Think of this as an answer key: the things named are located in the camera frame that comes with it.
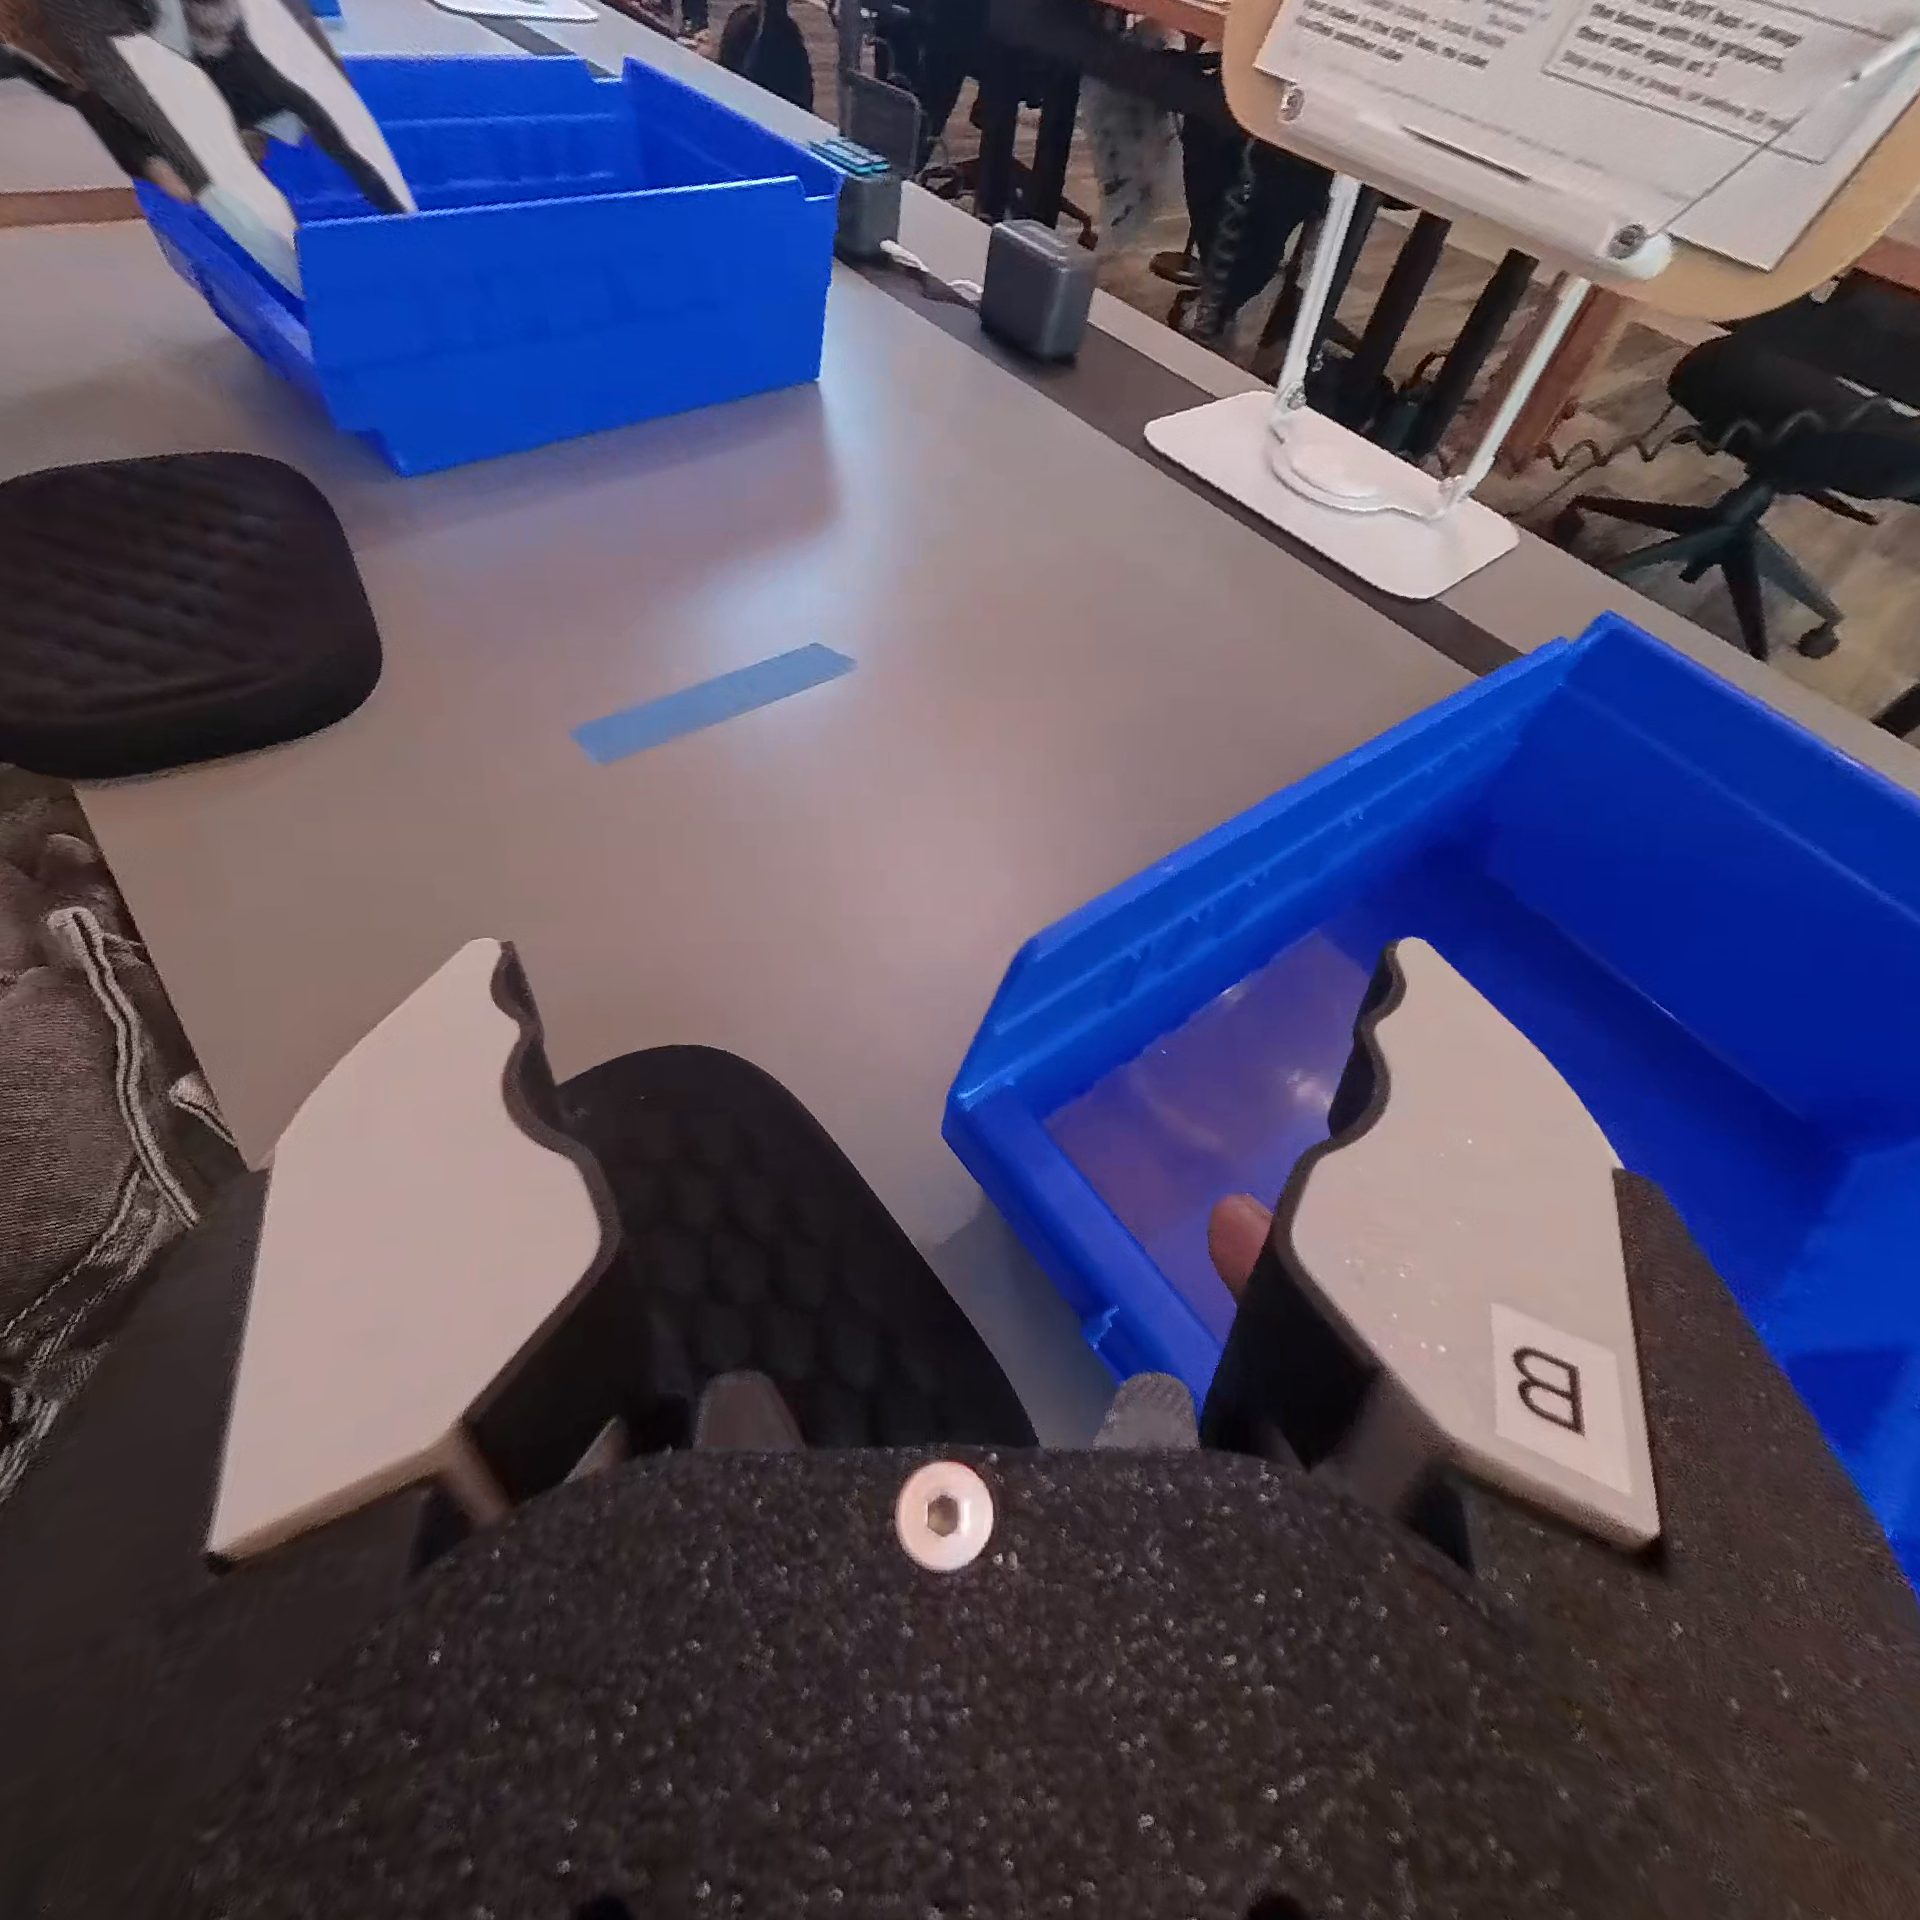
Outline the blue tape strip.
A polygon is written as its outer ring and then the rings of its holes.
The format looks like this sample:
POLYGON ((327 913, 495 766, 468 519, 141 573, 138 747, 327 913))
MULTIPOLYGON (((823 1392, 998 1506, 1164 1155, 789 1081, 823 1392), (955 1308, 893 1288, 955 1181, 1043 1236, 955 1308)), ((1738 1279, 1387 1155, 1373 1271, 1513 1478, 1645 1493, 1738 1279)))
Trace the blue tape strip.
POLYGON ((570 727, 570 742, 592 766, 624 766, 624 755, 646 755, 662 742, 678 742, 678 733, 722 727, 738 714, 779 707, 789 694, 832 686, 849 676, 850 676, 850 653, 804 639, 804 646, 781 646, 769 662, 746 662, 730 676, 709 676, 709 679, 664 686, 654 699, 592 714, 592 725, 570 727))

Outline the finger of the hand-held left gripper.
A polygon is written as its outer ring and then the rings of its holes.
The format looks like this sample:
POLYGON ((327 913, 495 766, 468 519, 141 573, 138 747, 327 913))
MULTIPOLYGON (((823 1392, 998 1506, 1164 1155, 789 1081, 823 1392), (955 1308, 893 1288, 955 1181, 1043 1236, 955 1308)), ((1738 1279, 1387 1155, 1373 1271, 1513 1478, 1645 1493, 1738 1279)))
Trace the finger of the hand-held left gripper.
POLYGON ((77 108, 125 179, 201 203, 257 268, 304 286, 293 214, 257 168, 187 28, 14 28, 14 71, 77 108))
POLYGON ((304 0, 193 0, 187 39, 239 135, 307 135, 380 214, 417 203, 304 0))

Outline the printed sign board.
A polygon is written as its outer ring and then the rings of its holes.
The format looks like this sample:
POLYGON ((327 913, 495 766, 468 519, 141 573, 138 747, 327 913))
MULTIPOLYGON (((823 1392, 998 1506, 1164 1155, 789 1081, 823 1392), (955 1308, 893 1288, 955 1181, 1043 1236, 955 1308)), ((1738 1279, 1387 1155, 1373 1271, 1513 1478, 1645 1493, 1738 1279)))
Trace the printed sign board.
POLYGON ((1692 320, 1783 308, 1915 217, 1901 0, 1222 6, 1231 114, 1692 320))

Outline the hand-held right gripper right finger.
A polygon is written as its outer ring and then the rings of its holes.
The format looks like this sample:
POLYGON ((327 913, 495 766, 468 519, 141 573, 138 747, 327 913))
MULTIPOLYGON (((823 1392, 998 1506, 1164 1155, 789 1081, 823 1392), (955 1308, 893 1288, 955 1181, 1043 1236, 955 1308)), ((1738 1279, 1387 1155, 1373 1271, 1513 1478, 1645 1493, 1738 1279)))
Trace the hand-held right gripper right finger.
POLYGON ((1509 1493, 1655 1551, 1616 1150, 1428 942, 1400 939, 1213 1370, 1201 1448, 1423 1519, 1509 1493))

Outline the blue plastic bin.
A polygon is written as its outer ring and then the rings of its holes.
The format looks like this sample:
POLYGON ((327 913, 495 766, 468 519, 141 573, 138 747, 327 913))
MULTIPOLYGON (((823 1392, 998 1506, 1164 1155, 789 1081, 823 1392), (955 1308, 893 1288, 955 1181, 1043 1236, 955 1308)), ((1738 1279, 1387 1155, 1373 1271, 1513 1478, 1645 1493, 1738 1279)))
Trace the blue plastic bin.
POLYGON ((1222 1346, 1197 1216, 1329 1136, 1428 942, 1733 1288, 1915 1579, 1915 794, 1606 609, 1043 922, 940 1140, 1109 1378, 1222 1346))
POLYGON ((342 58, 417 214, 265 148, 304 286, 138 188, 157 251, 391 476, 820 375, 849 175, 693 84, 581 58, 342 58))

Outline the black swivel chair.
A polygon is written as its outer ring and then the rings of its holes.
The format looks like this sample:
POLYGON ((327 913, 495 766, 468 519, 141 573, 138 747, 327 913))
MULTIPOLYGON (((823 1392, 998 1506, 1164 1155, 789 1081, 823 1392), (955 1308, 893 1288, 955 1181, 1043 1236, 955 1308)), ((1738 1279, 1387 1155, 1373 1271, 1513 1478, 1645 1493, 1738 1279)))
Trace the black swivel chair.
POLYGON ((1839 600, 1759 529, 1759 519, 1774 503, 1815 503, 1871 524, 1877 503, 1920 494, 1915 286, 1854 268, 1827 297, 1747 315, 1662 373, 1662 404, 1685 420, 1685 440, 1727 455, 1738 480, 1716 503, 1575 494, 1546 539, 1575 543, 1587 519, 1650 529, 1650 543, 1606 573, 1639 581, 1669 562, 1685 583, 1722 573, 1755 662, 1767 662, 1759 583, 1783 583, 1815 620, 1798 653, 1839 653, 1839 600))

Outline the black power unit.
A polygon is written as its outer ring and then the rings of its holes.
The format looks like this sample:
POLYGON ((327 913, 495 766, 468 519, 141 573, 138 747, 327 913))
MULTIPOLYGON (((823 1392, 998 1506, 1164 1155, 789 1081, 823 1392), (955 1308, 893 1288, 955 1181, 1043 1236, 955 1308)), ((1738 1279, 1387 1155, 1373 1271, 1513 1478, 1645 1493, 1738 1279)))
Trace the black power unit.
POLYGON ((1070 362, 1091 315, 1091 251, 1036 217, 998 217, 978 320, 1029 362, 1070 362))
POLYGON ((901 247, 901 175, 850 135, 812 135, 812 157, 836 179, 832 251, 865 268, 901 247))

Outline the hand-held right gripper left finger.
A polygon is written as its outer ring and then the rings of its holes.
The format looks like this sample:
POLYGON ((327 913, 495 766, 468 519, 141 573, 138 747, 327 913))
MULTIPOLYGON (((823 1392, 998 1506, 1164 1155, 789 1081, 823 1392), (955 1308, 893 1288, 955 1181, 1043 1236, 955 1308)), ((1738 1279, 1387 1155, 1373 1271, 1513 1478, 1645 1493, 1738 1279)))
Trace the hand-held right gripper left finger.
POLYGON ((391 1493, 499 1519, 480 1412, 613 1253, 613 1181, 555 1112, 524 953, 474 939, 278 1136, 207 1559, 391 1493))

